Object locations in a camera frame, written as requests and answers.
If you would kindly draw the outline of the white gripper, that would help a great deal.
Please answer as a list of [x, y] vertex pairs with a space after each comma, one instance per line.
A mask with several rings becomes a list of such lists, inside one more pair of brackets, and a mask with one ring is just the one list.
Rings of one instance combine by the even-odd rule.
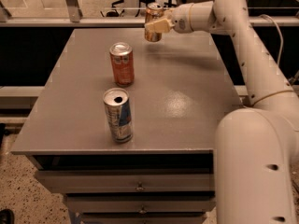
[[192, 32], [191, 9], [193, 3], [180, 5], [173, 10], [164, 12], [166, 18], [149, 21], [145, 29], [153, 33], [169, 33], [174, 29], [177, 33], [187, 34]]

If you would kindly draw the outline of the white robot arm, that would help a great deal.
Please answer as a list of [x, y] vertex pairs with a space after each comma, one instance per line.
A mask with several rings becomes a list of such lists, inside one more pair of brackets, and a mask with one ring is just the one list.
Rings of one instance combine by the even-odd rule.
[[146, 29], [230, 36], [249, 106], [218, 125], [214, 175], [218, 224], [297, 224], [291, 165], [299, 156], [299, 97], [249, 21], [246, 0], [170, 9]]

